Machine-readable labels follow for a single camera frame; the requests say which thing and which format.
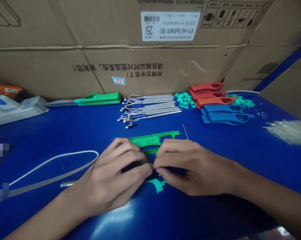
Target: finger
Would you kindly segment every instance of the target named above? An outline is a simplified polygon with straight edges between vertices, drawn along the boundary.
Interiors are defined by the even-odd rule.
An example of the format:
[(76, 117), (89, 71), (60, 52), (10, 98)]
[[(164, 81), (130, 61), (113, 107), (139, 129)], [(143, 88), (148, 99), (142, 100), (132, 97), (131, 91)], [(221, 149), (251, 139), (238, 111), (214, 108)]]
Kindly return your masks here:
[(104, 152), (100, 156), (106, 156), (114, 149), (119, 147), (123, 143), (130, 142), (128, 138), (115, 138), (114, 141), (104, 150)]
[(108, 162), (111, 162), (115, 160), (117, 157), (123, 155), (126, 152), (129, 151), (135, 151), (135, 152), (140, 152), (139, 147), (134, 145), (131, 142), (126, 142), (114, 149), (112, 152), (110, 152), (108, 155), (104, 156), (103, 158), (100, 159), (99, 161), (99, 166)]
[(183, 176), (172, 173), (167, 168), (157, 168), (156, 171), (161, 174), (166, 183), (169, 185), (179, 189), (180, 191), (187, 194), (189, 192), (189, 180)]
[(142, 152), (129, 151), (116, 158), (106, 166), (106, 171), (118, 172), (129, 164), (137, 161), (147, 162), (147, 156)]
[(154, 168), (170, 166), (193, 170), (191, 159), (190, 152), (165, 153), (155, 159)]
[(157, 152), (157, 156), (160, 156), (166, 152), (188, 152), (201, 149), (198, 143), (189, 140), (165, 139)]
[(114, 178), (113, 185), (121, 192), (143, 179), (152, 170), (150, 163), (135, 167)]
[(144, 176), (137, 183), (133, 184), (127, 190), (125, 190), (121, 194), (119, 194), (114, 202), (114, 205), (116, 207), (125, 206), (129, 202), (131, 197), (134, 195), (134, 193), (137, 191), (137, 189), (145, 182), (145, 179), (147, 177), (149, 177), (151, 174), (152, 174), (152, 172), (149, 172), (148, 174), (146, 174), (146, 176)]

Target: white label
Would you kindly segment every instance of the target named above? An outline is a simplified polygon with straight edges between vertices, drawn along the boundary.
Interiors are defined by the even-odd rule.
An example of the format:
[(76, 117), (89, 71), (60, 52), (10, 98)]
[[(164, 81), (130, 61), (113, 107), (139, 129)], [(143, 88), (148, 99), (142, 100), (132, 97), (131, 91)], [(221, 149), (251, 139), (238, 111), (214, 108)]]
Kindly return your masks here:
[(125, 79), (124, 78), (118, 78), (118, 77), (111, 77), (113, 80), (113, 83), (125, 85)]
[(146, 12), (142, 11), (143, 41), (192, 41), (200, 12)]

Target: barcode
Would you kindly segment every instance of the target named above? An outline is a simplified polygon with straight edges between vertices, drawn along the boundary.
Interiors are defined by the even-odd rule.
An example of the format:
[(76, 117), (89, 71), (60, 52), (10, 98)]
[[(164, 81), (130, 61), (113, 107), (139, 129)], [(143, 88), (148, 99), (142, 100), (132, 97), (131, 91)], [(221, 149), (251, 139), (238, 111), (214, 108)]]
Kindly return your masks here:
[(159, 22), (159, 16), (144, 16), (145, 22)]
[(257, 74), (269, 74), (277, 67), (277, 65), (277, 63), (265, 64)]

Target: blue strip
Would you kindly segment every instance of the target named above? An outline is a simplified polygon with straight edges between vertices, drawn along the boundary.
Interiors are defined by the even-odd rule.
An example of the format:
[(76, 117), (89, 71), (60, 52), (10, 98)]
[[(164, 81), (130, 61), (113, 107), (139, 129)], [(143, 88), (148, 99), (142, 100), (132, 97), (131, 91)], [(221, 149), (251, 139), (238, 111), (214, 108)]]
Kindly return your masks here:
[(260, 92), (267, 87), (272, 81), (279, 77), (284, 71), (286, 71), (291, 65), (293, 65), (299, 58), (301, 58), (301, 46), (290, 55), (279, 67), (277, 67), (264, 81), (262, 81), (254, 91)]

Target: black wire tip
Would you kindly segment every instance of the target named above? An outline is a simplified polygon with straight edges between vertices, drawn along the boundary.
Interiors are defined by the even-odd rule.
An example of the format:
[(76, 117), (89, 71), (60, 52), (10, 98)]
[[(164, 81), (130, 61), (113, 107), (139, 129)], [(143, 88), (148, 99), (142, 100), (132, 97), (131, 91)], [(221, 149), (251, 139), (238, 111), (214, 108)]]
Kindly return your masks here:
[(128, 129), (128, 128), (132, 128), (132, 127), (135, 127), (137, 126), (137, 124), (133, 124), (133, 125), (130, 125), (130, 126), (126, 126), (125, 128)]

